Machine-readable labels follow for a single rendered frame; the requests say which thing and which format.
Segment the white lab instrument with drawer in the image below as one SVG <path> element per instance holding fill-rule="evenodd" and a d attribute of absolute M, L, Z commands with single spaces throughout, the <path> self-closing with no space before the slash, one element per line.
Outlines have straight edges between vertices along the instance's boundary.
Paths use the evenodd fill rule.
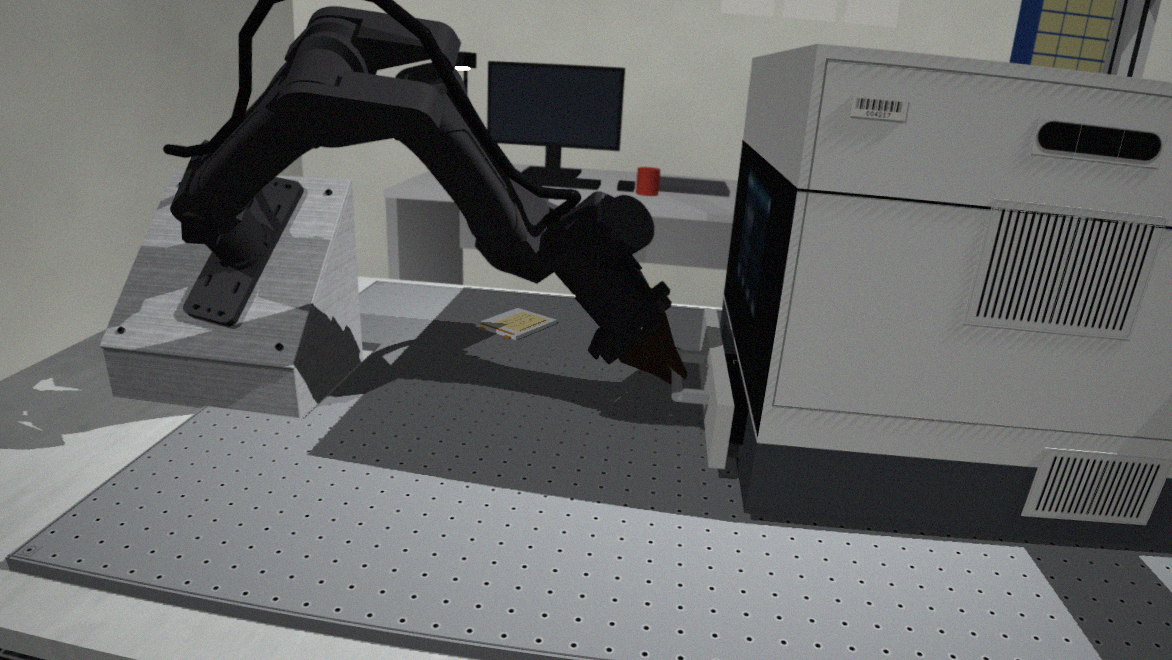
<path fill-rule="evenodd" d="M 1172 547 L 1172 82 L 752 57 L 721 322 L 677 354 L 744 513 Z"/>

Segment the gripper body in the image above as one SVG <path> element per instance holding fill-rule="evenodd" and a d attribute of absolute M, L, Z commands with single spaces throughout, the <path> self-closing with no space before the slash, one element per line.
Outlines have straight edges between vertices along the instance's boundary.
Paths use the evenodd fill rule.
<path fill-rule="evenodd" d="M 657 331 L 661 313 L 672 307 L 667 297 L 670 290 L 661 281 L 645 300 L 616 265 L 607 268 L 597 285 L 600 290 L 595 293 L 587 288 L 575 297 L 605 329 L 597 329 L 590 343 L 590 354 L 594 359 L 601 354 L 611 365 Z"/>

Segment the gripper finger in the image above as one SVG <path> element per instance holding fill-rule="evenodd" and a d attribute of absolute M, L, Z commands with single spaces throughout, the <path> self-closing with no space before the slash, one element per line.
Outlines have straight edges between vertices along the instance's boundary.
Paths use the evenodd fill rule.
<path fill-rule="evenodd" d="M 667 341 L 666 341 L 667 340 Z M 667 365 L 672 367 L 673 370 L 681 375 L 683 379 L 687 377 L 687 370 L 682 363 L 681 358 L 677 354 L 675 343 L 672 336 L 672 329 L 666 317 L 666 312 L 661 313 L 661 319 L 657 331 L 643 340 L 652 351 L 654 351 L 659 358 L 661 358 Z M 670 351 L 672 349 L 672 351 Z"/>
<path fill-rule="evenodd" d="M 645 358 L 646 356 L 646 358 Z M 672 370 L 650 347 L 641 341 L 622 356 L 618 358 L 624 365 L 629 365 L 640 370 L 646 370 L 672 385 Z"/>

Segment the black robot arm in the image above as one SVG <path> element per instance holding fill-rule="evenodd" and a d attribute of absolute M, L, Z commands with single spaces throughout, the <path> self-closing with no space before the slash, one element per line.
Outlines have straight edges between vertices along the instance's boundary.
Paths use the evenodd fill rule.
<path fill-rule="evenodd" d="M 654 236 L 647 207 L 597 191 L 547 224 L 559 206 L 507 177 L 432 63 L 395 79 L 376 75 L 429 60 L 422 48 L 387 13 L 339 6 L 313 13 L 236 128 L 211 154 L 191 157 L 173 197 L 182 240 L 212 251 L 183 305 L 189 317 L 227 327 L 239 320 L 304 195 L 298 181 L 278 173 L 313 148 L 391 138 L 445 189 L 495 268 L 536 284 L 556 273 L 575 295 L 595 293 L 616 265 L 649 298 L 632 256 Z"/>

